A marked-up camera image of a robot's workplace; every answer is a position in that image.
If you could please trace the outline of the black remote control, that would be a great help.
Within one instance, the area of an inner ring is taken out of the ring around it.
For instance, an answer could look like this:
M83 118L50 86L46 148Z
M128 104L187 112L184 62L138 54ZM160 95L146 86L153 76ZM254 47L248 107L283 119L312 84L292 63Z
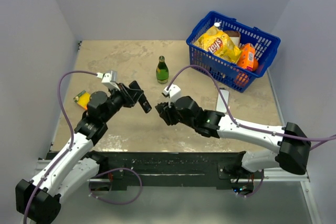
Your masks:
M132 81L129 84L129 88L132 91L135 91L135 97L137 98L138 103L140 104L141 108L143 109L143 111L145 113L149 113L152 110L152 107L149 103L149 101L147 100L144 91L140 88L139 84L137 81Z

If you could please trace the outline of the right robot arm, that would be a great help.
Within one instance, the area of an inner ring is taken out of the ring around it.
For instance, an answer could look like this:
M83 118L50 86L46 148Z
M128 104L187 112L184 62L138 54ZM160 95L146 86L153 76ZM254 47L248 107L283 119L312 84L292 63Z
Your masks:
M155 108L167 125L182 123L203 137L231 138L263 147L260 152L241 152L235 164L226 168L239 178L276 167L295 175L307 171L311 142L297 124L267 126L231 119L222 112L202 109L189 96Z

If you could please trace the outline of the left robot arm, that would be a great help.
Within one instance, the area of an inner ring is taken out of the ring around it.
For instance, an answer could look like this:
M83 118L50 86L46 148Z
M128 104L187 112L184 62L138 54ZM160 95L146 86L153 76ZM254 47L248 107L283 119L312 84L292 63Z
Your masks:
M15 187L16 209L24 215L24 223L52 223L61 205L87 180L108 174L106 158L91 149L107 131L107 122L122 108L140 103L148 113L151 106L136 81L128 86L108 81L109 93L91 94L87 109L70 139L58 154L32 179L22 179Z

